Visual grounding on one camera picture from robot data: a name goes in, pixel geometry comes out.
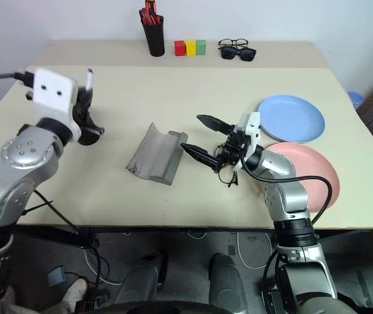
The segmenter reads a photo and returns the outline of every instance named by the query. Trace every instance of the gray bracket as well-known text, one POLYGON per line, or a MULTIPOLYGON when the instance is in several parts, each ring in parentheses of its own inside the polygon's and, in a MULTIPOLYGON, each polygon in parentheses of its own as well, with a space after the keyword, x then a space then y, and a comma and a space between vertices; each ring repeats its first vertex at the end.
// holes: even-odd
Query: gray bracket
POLYGON ((161 134, 152 123, 126 169, 135 176, 172 185, 188 135, 169 131, 161 134))

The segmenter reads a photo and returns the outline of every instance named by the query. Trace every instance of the blue plate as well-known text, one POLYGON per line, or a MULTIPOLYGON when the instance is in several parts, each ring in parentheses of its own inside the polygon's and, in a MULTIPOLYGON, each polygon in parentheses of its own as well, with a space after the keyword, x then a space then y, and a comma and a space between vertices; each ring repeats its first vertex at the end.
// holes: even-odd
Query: blue plate
POLYGON ((296 96, 276 95, 260 103, 260 125, 278 141, 307 143, 325 130, 321 112, 307 100, 296 96))

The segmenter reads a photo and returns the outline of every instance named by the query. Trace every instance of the black cup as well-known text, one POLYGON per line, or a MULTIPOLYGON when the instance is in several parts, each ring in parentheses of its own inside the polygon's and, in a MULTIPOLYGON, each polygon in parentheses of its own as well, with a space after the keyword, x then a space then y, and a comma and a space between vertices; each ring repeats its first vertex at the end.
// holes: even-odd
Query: black cup
POLYGON ((143 25, 145 30, 149 52, 154 57, 160 57, 165 54, 165 42, 163 38, 163 16, 160 16, 161 22, 157 25, 143 25))

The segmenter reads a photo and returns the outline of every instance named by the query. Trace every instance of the eyeglasses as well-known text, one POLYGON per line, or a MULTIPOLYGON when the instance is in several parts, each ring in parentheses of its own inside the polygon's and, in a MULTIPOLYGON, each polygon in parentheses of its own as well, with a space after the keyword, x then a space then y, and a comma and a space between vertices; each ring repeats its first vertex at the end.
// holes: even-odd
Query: eyeglasses
POLYGON ((235 56, 239 56, 243 61, 252 61, 257 51, 248 48, 248 40, 239 39, 222 39, 219 41, 219 50, 223 59, 231 60, 235 56))

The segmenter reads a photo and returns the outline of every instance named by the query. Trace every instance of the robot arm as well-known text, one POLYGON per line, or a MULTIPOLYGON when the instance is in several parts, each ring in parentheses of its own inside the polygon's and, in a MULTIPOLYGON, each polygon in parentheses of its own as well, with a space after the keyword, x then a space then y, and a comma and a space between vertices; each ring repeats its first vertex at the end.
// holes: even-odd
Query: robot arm
POLYGON ((296 177, 293 163, 285 156, 257 145, 260 113, 245 114, 229 125, 212 116, 197 116, 208 128, 226 134, 226 143, 214 157, 204 149, 181 144, 197 161, 219 172, 223 166, 245 170, 262 181, 265 203, 274 223, 277 251, 283 265, 276 281, 284 308, 289 313, 354 313, 337 300, 322 247, 318 242, 308 209, 308 195, 296 177))
POLYGON ((23 126, 0 151, 0 265, 10 247, 12 229, 36 187, 58 169, 63 148, 70 141, 95 143, 104 129, 96 126, 89 113, 92 101, 92 72, 86 87, 63 75, 38 69, 27 80, 35 104, 35 126, 23 126))

